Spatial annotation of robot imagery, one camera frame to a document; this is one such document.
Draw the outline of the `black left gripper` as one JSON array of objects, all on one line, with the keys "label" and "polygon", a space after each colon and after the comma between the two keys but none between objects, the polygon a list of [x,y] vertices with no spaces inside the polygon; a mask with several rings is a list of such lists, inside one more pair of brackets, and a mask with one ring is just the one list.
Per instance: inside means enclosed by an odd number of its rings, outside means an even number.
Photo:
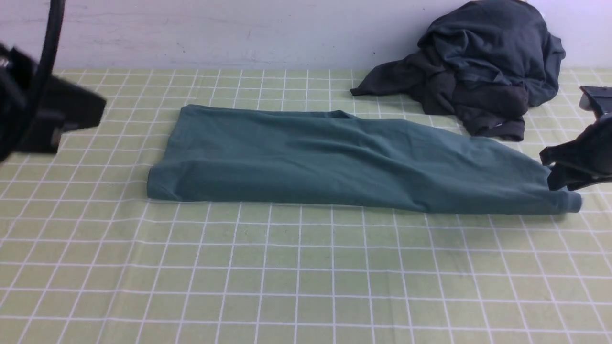
[{"label": "black left gripper", "polygon": [[63,131],[100,125],[106,98],[72,81],[51,76],[42,100],[30,99],[38,69],[28,55],[1,45],[2,162],[14,153],[56,155]]}]

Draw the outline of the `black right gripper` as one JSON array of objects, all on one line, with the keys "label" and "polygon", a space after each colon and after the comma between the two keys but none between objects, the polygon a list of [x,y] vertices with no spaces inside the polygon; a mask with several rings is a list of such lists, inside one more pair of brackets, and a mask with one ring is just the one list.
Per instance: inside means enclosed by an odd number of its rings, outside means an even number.
[{"label": "black right gripper", "polygon": [[[542,165],[551,166],[549,190],[579,190],[610,183],[612,176],[612,89],[607,86],[580,86],[579,107],[591,111],[595,122],[579,135],[579,142],[568,141],[540,151]],[[568,166],[578,166],[582,171]]]}]

